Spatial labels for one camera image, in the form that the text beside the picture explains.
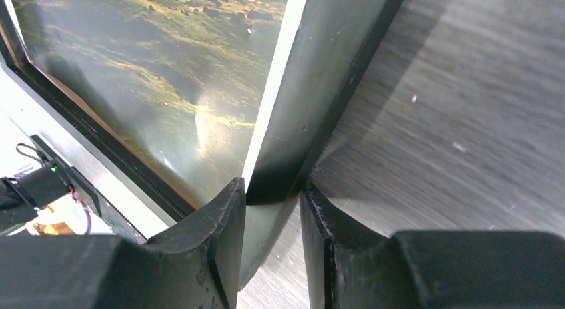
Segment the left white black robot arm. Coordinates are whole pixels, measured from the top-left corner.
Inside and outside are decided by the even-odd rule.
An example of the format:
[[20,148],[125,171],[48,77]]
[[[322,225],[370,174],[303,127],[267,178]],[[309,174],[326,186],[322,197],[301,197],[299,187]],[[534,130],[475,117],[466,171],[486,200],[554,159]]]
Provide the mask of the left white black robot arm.
[[1,178],[1,235],[22,227],[48,204],[70,193],[70,178],[56,165],[43,166],[21,178]]

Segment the black wooden picture frame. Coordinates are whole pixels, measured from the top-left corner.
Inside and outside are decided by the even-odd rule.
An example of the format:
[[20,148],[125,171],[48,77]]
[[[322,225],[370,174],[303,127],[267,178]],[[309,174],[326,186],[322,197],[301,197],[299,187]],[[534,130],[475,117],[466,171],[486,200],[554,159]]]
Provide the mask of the black wooden picture frame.
[[[404,0],[288,0],[250,146],[240,176],[247,217],[239,284],[265,261]],[[9,0],[1,0],[1,48],[7,66],[36,88],[40,101],[83,145],[97,149],[141,196],[127,213],[146,237],[200,208],[128,151],[68,94],[33,66]]]

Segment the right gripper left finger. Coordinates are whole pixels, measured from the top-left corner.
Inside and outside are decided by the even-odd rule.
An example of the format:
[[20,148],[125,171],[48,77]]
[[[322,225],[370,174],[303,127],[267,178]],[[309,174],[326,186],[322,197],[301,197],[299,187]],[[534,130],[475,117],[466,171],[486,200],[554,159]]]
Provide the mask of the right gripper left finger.
[[135,244],[117,235],[4,236],[2,308],[235,308],[245,182]]

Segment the landscape photo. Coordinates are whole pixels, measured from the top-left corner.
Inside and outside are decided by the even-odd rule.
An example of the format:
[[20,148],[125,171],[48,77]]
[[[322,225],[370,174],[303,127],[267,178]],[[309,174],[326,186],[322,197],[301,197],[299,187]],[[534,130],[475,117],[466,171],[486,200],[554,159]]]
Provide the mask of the landscape photo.
[[33,66],[181,196],[240,176],[288,0],[9,0]]

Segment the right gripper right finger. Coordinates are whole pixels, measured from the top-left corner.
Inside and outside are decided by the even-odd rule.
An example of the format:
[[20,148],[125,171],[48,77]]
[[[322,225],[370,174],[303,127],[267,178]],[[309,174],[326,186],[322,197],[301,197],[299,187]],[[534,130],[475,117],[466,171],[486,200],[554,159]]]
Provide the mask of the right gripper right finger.
[[549,232],[383,236],[314,185],[300,213],[312,308],[563,308],[564,239]]

